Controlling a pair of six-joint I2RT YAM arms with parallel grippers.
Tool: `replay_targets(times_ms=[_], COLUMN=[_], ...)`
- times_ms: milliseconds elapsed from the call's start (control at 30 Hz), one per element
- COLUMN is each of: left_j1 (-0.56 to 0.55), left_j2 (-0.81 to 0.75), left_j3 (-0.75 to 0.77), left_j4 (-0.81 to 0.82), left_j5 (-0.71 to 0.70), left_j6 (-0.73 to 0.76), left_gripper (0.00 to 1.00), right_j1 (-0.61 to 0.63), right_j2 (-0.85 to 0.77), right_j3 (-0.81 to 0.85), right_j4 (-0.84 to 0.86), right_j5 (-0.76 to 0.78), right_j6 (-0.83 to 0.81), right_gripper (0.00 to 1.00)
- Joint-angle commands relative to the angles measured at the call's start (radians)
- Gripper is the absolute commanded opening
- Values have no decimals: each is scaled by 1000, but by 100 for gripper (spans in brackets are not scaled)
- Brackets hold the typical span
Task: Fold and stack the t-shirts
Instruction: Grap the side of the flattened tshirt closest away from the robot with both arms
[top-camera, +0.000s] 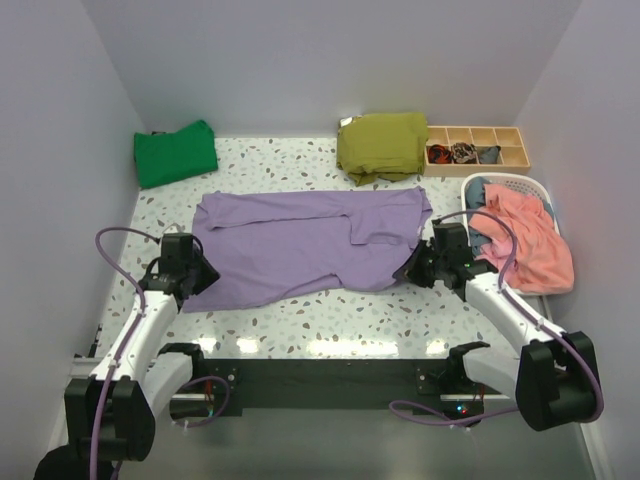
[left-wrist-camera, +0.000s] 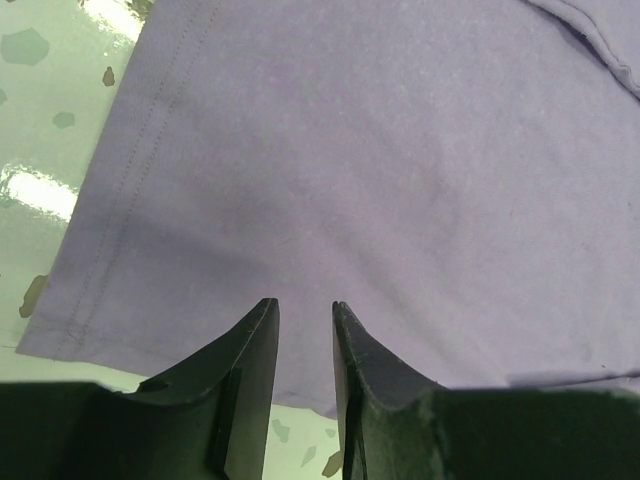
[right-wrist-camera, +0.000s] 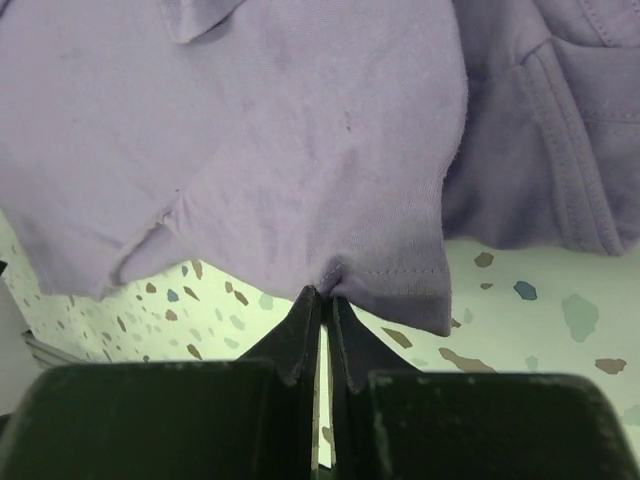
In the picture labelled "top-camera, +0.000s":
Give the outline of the purple t-shirt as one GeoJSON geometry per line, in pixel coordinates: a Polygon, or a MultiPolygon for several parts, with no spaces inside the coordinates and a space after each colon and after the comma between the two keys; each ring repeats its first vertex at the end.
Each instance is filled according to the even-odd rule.
{"type": "Polygon", "coordinates": [[[183,309],[255,308],[327,289],[384,290],[432,212],[421,187],[206,194],[192,232],[220,278],[183,309]]]}

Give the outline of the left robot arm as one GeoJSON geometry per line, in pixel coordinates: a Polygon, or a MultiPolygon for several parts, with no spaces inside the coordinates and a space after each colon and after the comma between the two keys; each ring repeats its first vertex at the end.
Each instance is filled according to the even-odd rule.
{"type": "Polygon", "coordinates": [[[64,392],[68,442],[97,474],[101,462],[142,461],[153,445],[156,419],[180,389],[200,390],[207,368],[199,345],[163,344],[162,336],[186,300],[217,282],[201,241],[191,233],[153,238],[159,254],[135,279],[128,319],[108,352],[64,392]]]}

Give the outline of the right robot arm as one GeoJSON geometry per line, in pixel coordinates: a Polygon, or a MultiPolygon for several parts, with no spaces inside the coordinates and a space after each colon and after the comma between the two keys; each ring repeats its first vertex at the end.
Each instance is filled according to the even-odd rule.
{"type": "Polygon", "coordinates": [[[419,387],[432,384],[441,394],[488,387],[514,400],[535,431],[597,420],[604,398],[591,339],[545,318],[507,285],[503,272],[474,259],[462,224],[438,219],[433,232],[401,267],[400,279],[423,288],[443,282],[489,319],[516,353],[502,355],[484,341],[453,347],[440,372],[418,373],[419,387]]]}

